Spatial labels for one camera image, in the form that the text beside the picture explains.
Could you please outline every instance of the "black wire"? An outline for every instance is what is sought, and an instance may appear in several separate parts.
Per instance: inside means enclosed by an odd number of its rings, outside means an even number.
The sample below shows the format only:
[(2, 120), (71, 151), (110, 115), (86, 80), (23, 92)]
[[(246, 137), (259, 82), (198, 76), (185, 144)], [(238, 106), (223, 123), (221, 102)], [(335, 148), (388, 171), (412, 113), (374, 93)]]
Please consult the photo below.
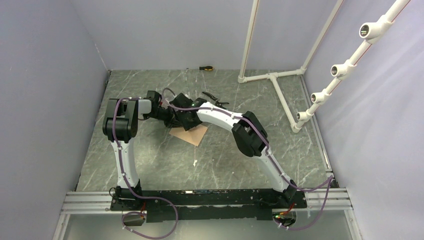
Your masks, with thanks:
[(109, 189), (109, 195), (113, 198), (114, 196), (111, 194), (111, 190), (112, 189), (115, 189), (115, 192), (117, 191), (117, 189), (115, 188), (115, 187), (111, 187), (110, 189)]
[(254, 202), (254, 203), (260, 202), (260, 203), (267, 204), (267, 205), (270, 205), (270, 206), (272, 206), (272, 205), (277, 205), (277, 204), (278, 204), (278, 202), (276, 202), (276, 203), (269, 203), (269, 202), (266, 202), (266, 201), (264, 201), (264, 200), (260, 200), (260, 199), (256, 199), (256, 200), (254, 200), (253, 202)]

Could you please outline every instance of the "pvc pipe elbow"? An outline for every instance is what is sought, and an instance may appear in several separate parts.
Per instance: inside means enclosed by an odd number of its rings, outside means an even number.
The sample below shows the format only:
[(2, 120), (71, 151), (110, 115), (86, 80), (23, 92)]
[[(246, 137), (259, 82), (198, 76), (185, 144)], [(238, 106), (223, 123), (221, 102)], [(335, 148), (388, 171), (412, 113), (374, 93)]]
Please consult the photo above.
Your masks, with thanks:
[(298, 121), (308, 121), (309, 119), (311, 119), (312, 118), (312, 115), (311, 114), (309, 114), (308, 112), (306, 112), (306, 111), (300, 111), (300, 112), (297, 112), (296, 113), (296, 119), (298, 120)]
[(302, 127), (297, 127), (297, 124), (296, 124), (296, 123), (292, 123), (290, 126), (291, 126), (291, 130), (292, 130), (295, 134), (297, 134), (297, 133), (301, 130), (301, 128), (302, 128)]
[(245, 76), (243, 76), (243, 77), (238, 76), (238, 82), (240, 84), (247, 82), (246, 77)]
[(334, 64), (331, 66), (330, 73), (333, 77), (343, 80), (349, 76), (354, 67), (356, 65), (352, 65), (349, 60), (346, 60), (343, 64)]
[(360, 26), (359, 36), (369, 44), (375, 44), (381, 36), (393, 25), (386, 15), (382, 15), (377, 22), (366, 22)]
[(330, 97), (330, 94), (327, 93), (326, 89), (323, 89), (322, 92), (314, 92), (310, 95), (310, 101), (313, 104), (324, 104), (327, 99)]

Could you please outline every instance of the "pvc pipe frame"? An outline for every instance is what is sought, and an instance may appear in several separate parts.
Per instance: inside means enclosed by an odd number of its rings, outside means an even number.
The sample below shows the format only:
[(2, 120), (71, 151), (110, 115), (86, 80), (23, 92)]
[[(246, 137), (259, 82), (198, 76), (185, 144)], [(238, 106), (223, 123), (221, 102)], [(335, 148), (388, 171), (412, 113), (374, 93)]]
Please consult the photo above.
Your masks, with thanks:
[(244, 76), (245, 70), (246, 70), (246, 62), (248, 58), (249, 48), (250, 48), (250, 41), (252, 40), (252, 33), (253, 28), (255, 25), (255, 19), (256, 19), (256, 13), (258, 10), (259, 0), (253, 1), (252, 6), (252, 12), (250, 15), (250, 22), (249, 22), (249, 29), (247, 31), (247, 38), (246, 38), (246, 44), (244, 46), (244, 54), (243, 54), (243, 60), (241, 64), (240, 74), (238, 76), (238, 82), (239, 83), (247, 83), (251, 81), (256, 80), (262, 80), (262, 79), (269, 79), (271, 80), (275, 91), (277, 92), (278, 98), (282, 104), (282, 107), (287, 115), (288, 121), (290, 122), (290, 126), (293, 132), (298, 133), (302, 126), (309, 121), (312, 116), (315, 114), (317, 109), (323, 105), (327, 99), (331, 96), (334, 89), (342, 82), (342, 80), (346, 79), (349, 76), (349, 72), (351, 72), (356, 66), (358, 61), (362, 58), (362, 56), (365, 54), (365, 52), (371, 47), (372, 44), (374, 44), (376, 41), (378, 41), (381, 36), (384, 35), (386, 30), (393, 24), (395, 18), (399, 15), (399, 13), (405, 8), (405, 6), (411, 1), (411, 0), (396, 0), (394, 4), (390, 7), (390, 9), (386, 12), (385, 15), (381, 16), (380, 19), (386, 20), (387, 22), (377, 22), (378, 24), (388, 24), (389, 26), (385, 26), (384, 31), (381, 31), (377, 36), (374, 36), (373, 38), (365, 38), (360, 36), (361, 38), (364, 38), (364, 41), (361, 43), (361, 45), (356, 49), (356, 51), (353, 53), (353, 55), (346, 60), (344, 64), (338, 65), (339, 67), (345, 67), (344, 69), (347, 70), (343, 75), (336, 75), (335, 78), (330, 82), (330, 84), (322, 90), (322, 92), (319, 93), (313, 93), (311, 94), (311, 100), (313, 102), (312, 106), (308, 108), (304, 112), (298, 112), (296, 114), (296, 119), (298, 122), (295, 121), (293, 118), (292, 112), (289, 109), (289, 105), (286, 102), (286, 99), (284, 98), (284, 95), (280, 89), (280, 86), (277, 83), (278, 77), (284, 77), (284, 76), (291, 76), (291, 75), (302, 75), (305, 73), (306, 68), (308, 67), (309, 62), (311, 61), (312, 57), (314, 56), (315, 52), (317, 51), (318, 46), (320, 45), (322, 39), (324, 38), (328, 28), (330, 27), (331, 23), (333, 22), (337, 12), (339, 11), (342, 3), (344, 0), (338, 0), (335, 4), (333, 10), (331, 11), (330, 16), (328, 17), (326, 23), (324, 24), (321, 33), (318, 35), (318, 38), (316, 39), (309, 55), (307, 56), (305, 62), (303, 65), (293, 71), (285, 71), (285, 72), (272, 72), (268, 74), (258, 75), (258, 76)]

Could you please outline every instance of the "cardboard piece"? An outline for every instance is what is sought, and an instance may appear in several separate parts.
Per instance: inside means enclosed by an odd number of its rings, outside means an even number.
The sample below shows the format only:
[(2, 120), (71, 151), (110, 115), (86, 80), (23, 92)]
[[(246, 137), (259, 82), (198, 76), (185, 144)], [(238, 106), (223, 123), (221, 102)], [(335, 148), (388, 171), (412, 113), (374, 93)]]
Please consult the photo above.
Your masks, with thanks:
[(206, 130), (208, 130), (208, 127), (203, 125), (198, 125), (188, 131), (185, 131), (182, 127), (174, 127), (169, 131), (169, 134), (197, 147), (202, 141)]

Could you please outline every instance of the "black pliers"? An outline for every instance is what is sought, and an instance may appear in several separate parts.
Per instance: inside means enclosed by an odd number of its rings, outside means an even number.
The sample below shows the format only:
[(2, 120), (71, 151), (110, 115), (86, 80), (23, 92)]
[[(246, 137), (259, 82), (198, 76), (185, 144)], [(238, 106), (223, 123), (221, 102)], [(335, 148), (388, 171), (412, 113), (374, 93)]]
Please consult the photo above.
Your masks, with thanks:
[(218, 108), (222, 108), (222, 109), (227, 110), (223, 105), (224, 104), (230, 104), (229, 102), (220, 102), (220, 100), (217, 97), (215, 97), (214, 95), (212, 95), (211, 93), (209, 93), (207, 91), (202, 91), (201, 93), (208, 96), (210, 99), (212, 99), (212, 101), (215, 101), (214, 105), (217, 106)]

